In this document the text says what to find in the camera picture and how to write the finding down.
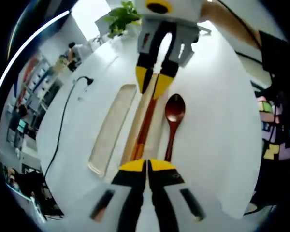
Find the black circular hole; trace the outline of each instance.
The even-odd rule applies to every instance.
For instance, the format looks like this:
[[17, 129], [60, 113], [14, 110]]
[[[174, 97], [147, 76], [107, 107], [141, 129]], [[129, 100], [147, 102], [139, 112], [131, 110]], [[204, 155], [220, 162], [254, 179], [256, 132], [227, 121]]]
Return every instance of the black circular hole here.
[[162, 6], [158, 3], [150, 3], [147, 5], [147, 8], [155, 13], [158, 13], [158, 14], [168, 13], [168, 8], [166, 8], [165, 6]]

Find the desk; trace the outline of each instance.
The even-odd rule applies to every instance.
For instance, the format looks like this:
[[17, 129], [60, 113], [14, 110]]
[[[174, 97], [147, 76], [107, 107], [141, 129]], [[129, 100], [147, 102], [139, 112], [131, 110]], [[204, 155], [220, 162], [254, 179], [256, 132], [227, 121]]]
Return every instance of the desk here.
[[[172, 163], [192, 192], [196, 192], [196, 186], [204, 188], [221, 203], [224, 212], [241, 218], [259, 174], [259, 112], [249, 76], [234, 50], [212, 24], [205, 22], [202, 26], [210, 28], [212, 34], [200, 37], [192, 46], [195, 55], [184, 69], [179, 69], [169, 90], [170, 95], [182, 95], [186, 103], [186, 115], [174, 141]], [[164, 39], [158, 64], [170, 41], [169, 36]], [[122, 38], [117, 51], [111, 47], [109, 43], [101, 46], [71, 75], [71, 79], [86, 75], [95, 81], [87, 92], [83, 92], [85, 80], [75, 87], [63, 121], [59, 149], [46, 177], [54, 199], [67, 215], [77, 200], [103, 181], [87, 166], [90, 153], [118, 90], [124, 84], [136, 84], [136, 38]], [[60, 89], [37, 134], [43, 172], [56, 148], [62, 111], [71, 87], [72, 81]], [[105, 181], [116, 173], [140, 98], [137, 93]], [[168, 133], [164, 122], [160, 159], [164, 157]]]

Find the power cord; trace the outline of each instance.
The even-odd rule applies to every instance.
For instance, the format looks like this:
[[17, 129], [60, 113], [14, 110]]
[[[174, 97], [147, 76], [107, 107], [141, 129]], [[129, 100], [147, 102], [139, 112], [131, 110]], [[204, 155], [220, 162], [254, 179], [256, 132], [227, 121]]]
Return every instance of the power cord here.
[[[250, 30], [250, 28], [246, 25], [246, 23], [232, 10], [230, 9], [230, 7], [228, 7], [225, 3], [223, 3], [221, 0], [217, 0], [221, 5], [223, 5], [242, 25], [243, 27], [246, 29], [247, 33], [250, 35], [250, 37], [252, 38], [252, 40], [256, 43], [258, 49], [261, 51], [261, 44], [258, 42], [256, 36], [253, 34], [253, 32]], [[268, 72], [270, 77], [271, 77], [271, 80], [273, 81], [273, 75], [272, 73]], [[274, 99], [274, 106], [275, 106], [275, 109], [274, 109], [274, 120], [273, 120], [273, 124], [276, 123], [276, 112], [277, 112], [277, 97]], [[273, 133], [274, 133], [274, 128], [271, 132], [271, 135], [270, 135], [270, 139], [269, 141], [271, 141], [272, 139], [272, 136], [273, 136]]]
[[49, 169], [50, 165], [53, 163], [53, 161], [54, 161], [54, 159], [55, 159], [55, 156], [56, 156], [56, 154], [57, 154], [58, 148], [59, 148], [59, 141], [60, 141], [60, 134], [61, 134], [61, 129], [62, 129], [62, 123], [63, 123], [63, 119], [64, 119], [64, 114], [65, 114], [65, 111], [66, 111], [66, 108], [67, 108], [67, 104], [68, 104], [68, 102], [69, 102], [69, 98], [70, 98], [70, 96], [71, 96], [71, 94], [72, 94], [72, 92], [73, 92], [73, 90], [74, 90], [74, 88], [75, 88], [77, 82], [78, 82], [79, 80], [81, 80], [82, 78], [84, 78], [84, 79], [87, 80], [87, 85], [88, 85], [88, 86], [90, 86], [90, 85], [92, 84], [92, 82], [93, 82], [93, 79], [88, 78], [88, 77], [86, 77], [86, 76], [81, 76], [81, 77], [79, 77], [79, 78], [75, 81], [75, 83], [73, 84], [73, 86], [72, 86], [72, 88], [71, 88], [71, 90], [70, 90], [70, 93], [69, 93], [69, 95], [68, 95], [68, 98], [67, 98], [67, 100], [66, 100], [66, 103], [65, 103], [65, 105], [64, 105], [64, 108], [63, 108], [62, 118], [61, 118], [61, 123], [60, 123], [60, 129], [59, 129], [59, 134], [58, 134], [58, 139], [57, 139], [56, 150], [55, 150], [55, 152], [54, 152], [54, 154], [53, 154], [52, 159], [50, 160], [50, 162], [49, 162], [49, 164], [48, 164], [48, 167], [47, 167], [47, 169], [46, 169], [46, 172], [45, 172], [44, 178], [46, 178], [46, 175], [47, 175], [48, 169]]

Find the potted plant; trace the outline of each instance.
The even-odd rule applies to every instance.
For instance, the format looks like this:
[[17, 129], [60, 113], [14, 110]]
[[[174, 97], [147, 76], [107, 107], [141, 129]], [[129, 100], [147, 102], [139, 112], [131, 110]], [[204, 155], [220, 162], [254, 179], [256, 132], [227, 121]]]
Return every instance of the potted plant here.
[[141, 16], [132, 1], [122, 1], [121, 7], [114, 8], [108, 16], [104, 18], [109, 23], [109, 38], [123, 35], [128, 24], [138, 21]]

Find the spoon handle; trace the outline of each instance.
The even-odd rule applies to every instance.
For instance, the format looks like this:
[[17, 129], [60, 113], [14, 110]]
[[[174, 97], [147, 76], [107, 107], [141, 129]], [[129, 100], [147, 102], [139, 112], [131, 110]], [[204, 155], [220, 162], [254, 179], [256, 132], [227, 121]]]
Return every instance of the spoon handle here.
[[173, 141], [174, 141], [175, 133], [176, 133], [176, 128], [175, 130], [170, 128], [168, 148], [166, 149], [165, 157], [164, 157], [164, 160], [168, 162], [171, 162], [171, 158], [172, 158], [172, 149], [173, 149]]

